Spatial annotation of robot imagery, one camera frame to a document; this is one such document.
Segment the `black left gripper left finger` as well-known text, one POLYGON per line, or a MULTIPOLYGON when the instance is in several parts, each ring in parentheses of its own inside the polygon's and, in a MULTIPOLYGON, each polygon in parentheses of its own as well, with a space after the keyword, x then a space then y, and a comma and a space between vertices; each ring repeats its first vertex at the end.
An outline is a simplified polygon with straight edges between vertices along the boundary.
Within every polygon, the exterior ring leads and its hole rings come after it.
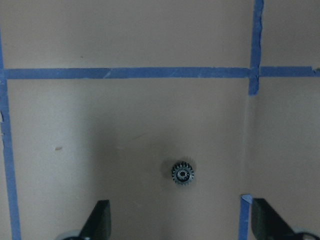
POLYGON ((111 237, 111 205, 109 200, 99 200, 82 227, 81 240, 109 240, 111 237))

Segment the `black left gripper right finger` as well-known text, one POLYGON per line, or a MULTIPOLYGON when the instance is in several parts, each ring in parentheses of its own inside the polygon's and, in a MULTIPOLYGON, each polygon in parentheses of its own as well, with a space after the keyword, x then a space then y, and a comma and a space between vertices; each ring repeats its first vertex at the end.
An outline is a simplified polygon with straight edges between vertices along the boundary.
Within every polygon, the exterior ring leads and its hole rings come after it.
POLYGON ((251 230, 256 240, 302 240, 264 198, 254 198, 251 230))

